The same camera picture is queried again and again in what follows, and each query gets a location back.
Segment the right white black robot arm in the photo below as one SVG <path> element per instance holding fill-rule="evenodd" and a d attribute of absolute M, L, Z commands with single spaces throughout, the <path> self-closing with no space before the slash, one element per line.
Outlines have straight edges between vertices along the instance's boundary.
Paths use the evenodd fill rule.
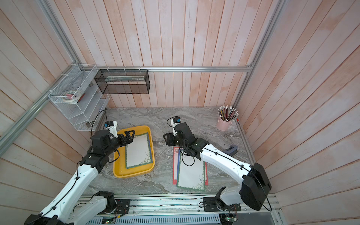
<path fill-rule="evenodd" d="M 259 211 L 264 203 L 269 202 L 268 194 L 272 186 L 262 165 L 241 162 L 216 149 L 208 141 L 196 138 L 178 116 L 168 119 L 167 124 L 172 128 L 172 132 L 163 135 L 168 146 L 178 146 L 186 156 L 210 163 L 238 183 L 235 187 L 222 187 L 214 197 L 203 198 L 206 212 L 232 211 L 239 209 L 241 203 Z"/>

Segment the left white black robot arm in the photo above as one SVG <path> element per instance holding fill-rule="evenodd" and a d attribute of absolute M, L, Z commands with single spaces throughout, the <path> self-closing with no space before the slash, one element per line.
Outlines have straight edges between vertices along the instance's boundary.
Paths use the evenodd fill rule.
<path fill-rule="evenodd" d="M 94 216 L 125 214 L 126 208 L 118 204 L 114 193 L 97 192 L 89 202 L 75 211 L 76 204 L 88 185 L 100 174 L 109 156 L 118 148 L 133 142 L 135 131 L 115 136 L 109 130 L 99 130 L 92 137 L 92 146 L 76 165 L 76 172 L 60 193 L 37 215 L 31 214 L 26 225 L 85 225 Z"/>

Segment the yellow plastic storage tray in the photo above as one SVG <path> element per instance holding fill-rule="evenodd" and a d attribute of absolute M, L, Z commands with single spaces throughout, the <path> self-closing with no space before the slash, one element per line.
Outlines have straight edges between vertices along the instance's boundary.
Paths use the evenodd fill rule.
<path fill-rule="evenodd" d="M 114 153 L 113 175 L 117 178 L 130 178 L 150 173 L 155 167 L 155 156 L 150 127 L 146 125 L 118 131 L 118 135 L 134 130 L 131 144 L 120 147 Z"/>

